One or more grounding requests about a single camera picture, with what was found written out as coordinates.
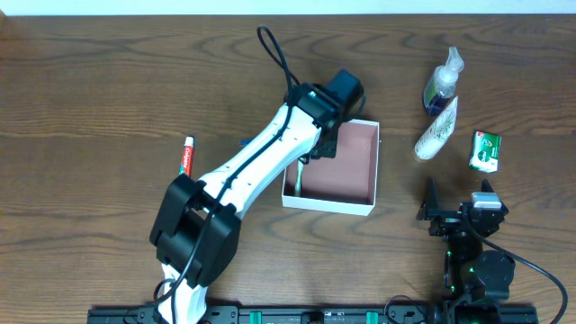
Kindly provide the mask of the green white toothbrush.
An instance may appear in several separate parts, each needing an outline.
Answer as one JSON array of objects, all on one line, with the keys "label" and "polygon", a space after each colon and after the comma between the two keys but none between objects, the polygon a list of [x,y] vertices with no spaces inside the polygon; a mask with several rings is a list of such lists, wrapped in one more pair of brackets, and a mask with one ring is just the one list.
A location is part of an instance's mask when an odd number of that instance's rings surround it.
[{"label": "green white toothbrush", "polygon": [[305,167],[304,163],[299,159],[297,163],[296,181],[294,184],[295,197],[300,197],[302,195],[302,176],[304,167]]}]

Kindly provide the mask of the blue disposable razor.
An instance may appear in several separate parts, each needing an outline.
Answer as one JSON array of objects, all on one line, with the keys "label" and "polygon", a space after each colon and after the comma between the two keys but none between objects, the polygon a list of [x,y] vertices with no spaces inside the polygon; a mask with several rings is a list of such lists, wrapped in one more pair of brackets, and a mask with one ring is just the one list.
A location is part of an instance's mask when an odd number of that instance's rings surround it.
[{"label": "blue disposable razor", "polygon": [[239,145],[240,145],[241,147],[244,147],[244,146],[246,146],[247,144],[249,144],[251,140],[252,140],[252,139],[242,139],[242,140],[239,142]]}]

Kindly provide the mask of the red green toothpaste tube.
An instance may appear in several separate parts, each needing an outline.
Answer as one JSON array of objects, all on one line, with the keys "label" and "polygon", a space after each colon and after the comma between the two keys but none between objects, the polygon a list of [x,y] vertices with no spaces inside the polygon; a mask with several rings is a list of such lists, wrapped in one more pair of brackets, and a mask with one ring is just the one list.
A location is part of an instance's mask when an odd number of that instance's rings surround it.
[{"label": "red green toothpaste tube", "polygon": [[184,140],[184,149],[181,157],[179,174],[192,176],[194,161],[194,136],[187,136]]}]

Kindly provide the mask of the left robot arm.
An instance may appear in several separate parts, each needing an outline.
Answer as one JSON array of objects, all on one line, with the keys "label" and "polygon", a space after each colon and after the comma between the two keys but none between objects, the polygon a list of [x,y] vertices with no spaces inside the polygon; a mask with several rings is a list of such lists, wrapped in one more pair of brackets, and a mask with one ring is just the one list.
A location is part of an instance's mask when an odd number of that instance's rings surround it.
[{"label": "left robot arm", "polygon": [[333,158],[338,128],[356,104],[365,104],[365,90],[344,69],[326,85],[291,85],[276,116],[236,156],[168,186],[149,235],[165,276],[156,322],[200,321],[207,288],[236,255],[251,204],[298,158]]}]

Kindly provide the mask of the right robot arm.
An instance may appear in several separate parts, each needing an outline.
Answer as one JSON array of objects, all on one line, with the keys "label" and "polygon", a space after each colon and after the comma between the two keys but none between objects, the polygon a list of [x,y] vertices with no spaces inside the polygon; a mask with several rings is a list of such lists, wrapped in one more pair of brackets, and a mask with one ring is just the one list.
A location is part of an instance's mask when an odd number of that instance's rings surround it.
[{"label": "right robot arm", "polygon": [[486,250],[483,240],[500,229],[508,208],[484,180],[456,211],[440,207],[433,179],[417,219],[428,221],[428,234],[446,243],[444,285],[451,296],[442,301],[436,323],[500,323],[500,302],[509,298],[515,272],[512,257]]}]

